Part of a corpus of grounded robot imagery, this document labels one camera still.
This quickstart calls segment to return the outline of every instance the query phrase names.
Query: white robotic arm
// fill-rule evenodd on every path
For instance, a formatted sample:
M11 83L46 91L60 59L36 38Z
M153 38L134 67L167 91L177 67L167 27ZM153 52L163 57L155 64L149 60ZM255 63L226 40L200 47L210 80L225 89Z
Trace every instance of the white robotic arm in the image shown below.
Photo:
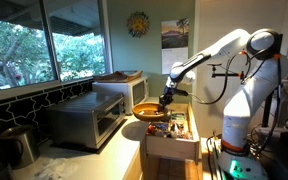
M258 59L245 84L224 108L222 153L219 166L237 179L266 179L265 171L256 159L250 157L246 141L248 125L266 97L278 86L280 77L288 71L288 58L280 55L281 36L271 29L262 29L252 35L235 30L209 48L194 55L187 62L171 69L160 104L170 104L174 94L187 95L176 89L183 76L192 68L212 59L231 58L246 50Z
M250 34L248 32L237 29L221 38L209 48L197 53L187 62L173 65L164 93L160 96L160 104L163 106L170 104L173 101L172 96L174 94L187 96L188 94L185 91L177 89L178 84L183 80L187 72L207 60L231 58L246 48L245 45L249 37Z

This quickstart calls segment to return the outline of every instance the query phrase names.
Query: wooden tray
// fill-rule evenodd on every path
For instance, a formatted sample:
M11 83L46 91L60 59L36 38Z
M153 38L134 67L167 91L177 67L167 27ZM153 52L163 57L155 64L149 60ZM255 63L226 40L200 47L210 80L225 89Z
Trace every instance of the wooden tray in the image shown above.
M94 81L96 82L129 82L136 78L139 78L142 76L143 71L115 71L112 74L101 74L97 76L93 76Z

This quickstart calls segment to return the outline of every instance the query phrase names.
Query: wooden bowl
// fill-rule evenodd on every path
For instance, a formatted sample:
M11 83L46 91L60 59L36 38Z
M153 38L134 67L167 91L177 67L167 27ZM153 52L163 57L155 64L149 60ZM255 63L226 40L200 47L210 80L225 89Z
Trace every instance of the wooden bowl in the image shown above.
M134 116L146 122L163 121L167 116L167 108L163 108L158 103L141 103L132 109Z

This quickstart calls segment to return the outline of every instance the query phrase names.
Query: drawer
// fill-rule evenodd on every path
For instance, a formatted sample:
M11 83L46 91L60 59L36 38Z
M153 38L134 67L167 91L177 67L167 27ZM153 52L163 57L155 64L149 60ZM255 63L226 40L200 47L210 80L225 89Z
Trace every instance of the drawer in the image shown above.
M191 132L191 139L167 138L147 134L146 153L174 159L190 159L198 162L200 137L192 111L191 104L172 103L168 107L173 113L184 113L186 125Z

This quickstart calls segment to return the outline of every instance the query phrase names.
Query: white wall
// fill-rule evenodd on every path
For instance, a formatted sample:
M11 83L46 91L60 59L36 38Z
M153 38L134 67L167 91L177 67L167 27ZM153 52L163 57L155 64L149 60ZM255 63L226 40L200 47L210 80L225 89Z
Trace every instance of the white wall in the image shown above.
M199 8L198 42L195 47L203 50L215 43L218 39L237 28L242 28L250 34L258 29L272 28L279 33L285 32L284 39L288 42L288 1L285 0L197 0ZM234 60L231 70L246 71L245 60ZM208 62L197 68L194 94L205 101L216 99L223 87L224 78L211 78L211 66ZM222 118L225 101L235 94L240 81L238 78L230 78L227 90L223 98L213 105L200 105L192 102L197 119L200 136L209 137L212 131L217 134L222 132Z

